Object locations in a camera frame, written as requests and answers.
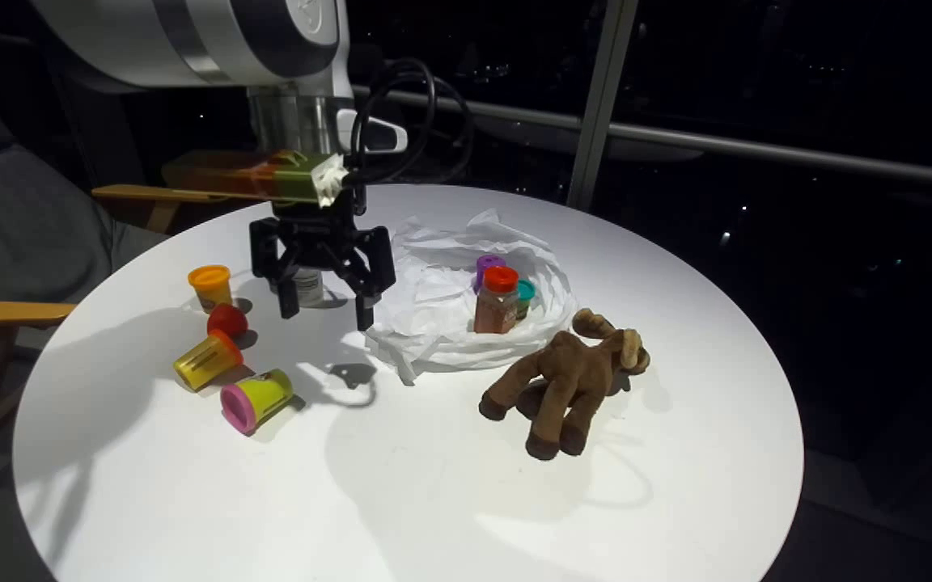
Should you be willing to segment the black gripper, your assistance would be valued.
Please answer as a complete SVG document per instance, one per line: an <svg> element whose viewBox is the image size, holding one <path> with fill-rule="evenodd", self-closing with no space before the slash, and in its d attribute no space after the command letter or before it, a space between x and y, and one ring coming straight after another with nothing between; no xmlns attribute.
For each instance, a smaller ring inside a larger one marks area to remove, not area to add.
<svg viewBox="0 0 932 582"><path fill-rule="evenodd" d="M375 286L396 282L385 227L358 231L348 212L291 212L249 225L253 271L268 278L280 320L297 318L297 270L336 271L356 296L356 331L375 323Z"/></svg>

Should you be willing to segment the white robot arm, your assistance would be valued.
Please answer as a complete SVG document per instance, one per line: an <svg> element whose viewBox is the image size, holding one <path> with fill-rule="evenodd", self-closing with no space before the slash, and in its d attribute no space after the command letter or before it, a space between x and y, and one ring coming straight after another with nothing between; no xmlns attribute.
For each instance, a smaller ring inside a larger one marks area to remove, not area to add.
<svg viewBox="0 0 932 582"><path fill-rule="evenodd" d="M332 271L356 328L396 286L389 231L366 214L366 122L348 85L345 0L33 0L45 31L102 85L241 89L271 214L249 225L253 276L291 320Z"/></svg>

